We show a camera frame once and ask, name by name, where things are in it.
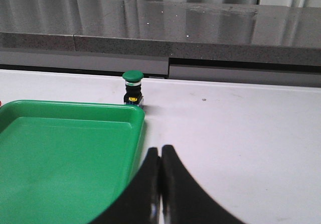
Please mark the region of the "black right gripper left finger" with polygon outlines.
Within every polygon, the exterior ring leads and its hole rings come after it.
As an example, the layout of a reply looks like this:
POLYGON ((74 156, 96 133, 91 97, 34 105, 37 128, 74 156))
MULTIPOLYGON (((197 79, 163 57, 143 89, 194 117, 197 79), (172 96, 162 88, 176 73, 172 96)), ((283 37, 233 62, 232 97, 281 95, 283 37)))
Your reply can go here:
POLYGON ((155 147, 121 195, 91 223, 158 223, 160 157, 155 147))

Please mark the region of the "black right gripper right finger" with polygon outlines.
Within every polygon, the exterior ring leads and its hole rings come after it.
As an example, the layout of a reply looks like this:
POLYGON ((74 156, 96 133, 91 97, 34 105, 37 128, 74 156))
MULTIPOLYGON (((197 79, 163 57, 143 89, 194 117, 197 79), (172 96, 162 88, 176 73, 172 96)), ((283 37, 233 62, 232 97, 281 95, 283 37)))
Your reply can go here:
POLYGON ((162 147, 161 160, 165 223, 243 223, 197 183, 172 145, 162 147))

